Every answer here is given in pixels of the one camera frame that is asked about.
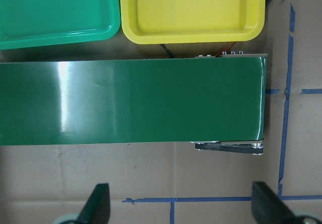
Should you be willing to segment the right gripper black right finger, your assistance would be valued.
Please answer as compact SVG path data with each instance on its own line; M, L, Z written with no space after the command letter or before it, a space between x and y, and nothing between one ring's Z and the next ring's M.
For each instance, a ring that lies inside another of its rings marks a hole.
M265 182L252 183L251 212L256 223L309 223L309 216L296 216Z

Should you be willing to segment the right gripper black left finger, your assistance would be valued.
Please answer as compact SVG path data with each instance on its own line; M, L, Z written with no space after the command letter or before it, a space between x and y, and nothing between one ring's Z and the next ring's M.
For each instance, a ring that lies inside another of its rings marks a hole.
M108 183L97 184L76 218L75 223L105 224L110 220L110 191Z

